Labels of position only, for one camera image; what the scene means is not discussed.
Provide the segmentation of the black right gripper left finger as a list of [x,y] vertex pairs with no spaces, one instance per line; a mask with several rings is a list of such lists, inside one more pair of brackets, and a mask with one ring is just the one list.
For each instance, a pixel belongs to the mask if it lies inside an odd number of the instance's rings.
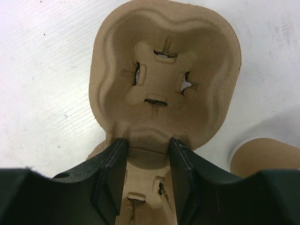
[[1,169],[3,225],[113,225],[120,214],[128,142],[47,178],[30,169]]

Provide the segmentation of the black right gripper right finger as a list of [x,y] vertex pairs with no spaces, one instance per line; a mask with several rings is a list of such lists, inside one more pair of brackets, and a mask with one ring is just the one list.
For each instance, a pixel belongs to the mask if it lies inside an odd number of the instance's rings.
[[229,173],[171,139],[169,160],[180,225],[297,225],[300,172],[261,170],[247,178]]

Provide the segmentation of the stack of paper cups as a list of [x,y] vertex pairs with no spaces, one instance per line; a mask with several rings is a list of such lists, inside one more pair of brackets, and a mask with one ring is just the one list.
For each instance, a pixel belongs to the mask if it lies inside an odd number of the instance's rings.
[[248,138],[238,143],[229,156],[229,170],[248,177],[265,169],[299,169],[300,149],[271,138]]

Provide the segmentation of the brown pulp cup carrier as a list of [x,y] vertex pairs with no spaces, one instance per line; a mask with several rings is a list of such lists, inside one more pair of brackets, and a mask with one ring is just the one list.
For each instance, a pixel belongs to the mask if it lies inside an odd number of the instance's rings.
[[113,10],[94,42],[89,100],[106,138],[128,141],[118,225],[177,222],[168,148],[196,150],[226,118],[240,73],[238,38],[221,15],[170,0]]

